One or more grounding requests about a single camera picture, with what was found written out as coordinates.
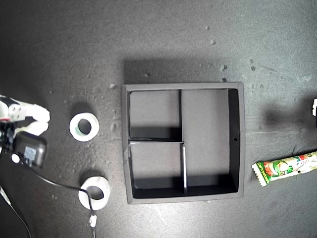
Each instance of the masking tape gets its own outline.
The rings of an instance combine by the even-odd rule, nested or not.
[[[83,185],[80,188],[87,190],[87,188],[90,186],[98,187],[104,194],[104,197],[102,199],[98,199],[98,200],[91,199],[91,205],[93,210],[100,210],[104,208],[108,203],[110,191],[111,191],[108,180],[100,176],[90,177],[83,183]],[[78,198],[84,207],[86,207],[87,209],[90,209],[89,199],[86,193],[81,191],[78,192]]]
[[[85,119],[91,125],[91,130],[88,134],[84,134],[79,129],[80,120]],[[89,141],[93,139],[99,132],[99,121],[97,117],[91,113],[80,113],[73,117],[69,124],[69,131],[72,136],[78,141]]]

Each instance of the black cable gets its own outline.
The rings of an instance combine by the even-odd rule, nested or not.
[[[93,207],[92,207],[92,204],[91,204],[91,196],[89,194],[89,192],[87,190],[84,190],[84,189],[81,189],[79,187],[72,187],[72,186],[68,186],[68,185],[64,185],[64,184],[61,184],[61,183],[58,183],[58,182],[53,182],[45,177],[43,177],[41,174],[39,174],[37,171],[35,171],[33,168],[31,168],[28,164],[26,164],[25,162],[22,162],[22,164],[24,165],[24,167],[26,169],[28,169],[29,171],[33,172],[39,179],[41,179],[42,181],[45,181],[51,185],[54,185],[54,186],[57,186],[57,187],[63,187],[63,188],[68,188],[68,189],[71,189],[71,190],[75,190],[75,191],[80,191],[80,192],[84,192],[85,194],[87,194],[88,196],[88,201],[89,201],[89,207],[90,207],[90,216],[93,216],[94,215],[94,210],[93,210]],[[93,228],[93,237],[95,238],[96,235],[95,235],[95,227],[92,227]]]
[[[27,233],[28,233],[28,237],[32,238],[31,236],[31,232],[30,229],[28,227],[28,225],[26,224],[26,222],[22,219],[22,217],[19,215],[19,213],[15,210],[15,208],[12,206],[10,199],[8,198],[7,194],[5,193],[4,189],[0,186],[0,189],[2,189],[1,195],[4,198],[4,200],[7,202],[7,204],[9,205],[9,207],[13,210],[13,212],[16,214],[16,216],[20,219],[20,221],[23,223]]]

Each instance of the snack wrapper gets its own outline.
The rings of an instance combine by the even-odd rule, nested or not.
[[[257,162],[252,165],[262,187],[269,182],[317,169],[317,151],[281,160]]]

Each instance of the gray tabletop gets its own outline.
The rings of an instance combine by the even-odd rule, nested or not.
[[[71,185],[90,174],[108,178],[98,238],[316,237],[317,172],[262,188],[251,169],[317,149],[316,16],[315,0],[1,1],[0,94],[50,110],[43,175]],[[244,83],[243,198],[128,205],[121,85],[222,78]],[[84,108],[101,126],[87,143],[68,131],[72,113]],[[41,182],[7,157],[0,179],[34,237],[92,237],[76,192]],[[2,199],[0,210],[1,238],[27,237]]]

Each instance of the black plastic box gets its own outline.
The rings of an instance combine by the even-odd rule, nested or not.
[[[129,204],[243,196],[242,83],[122,87]]]

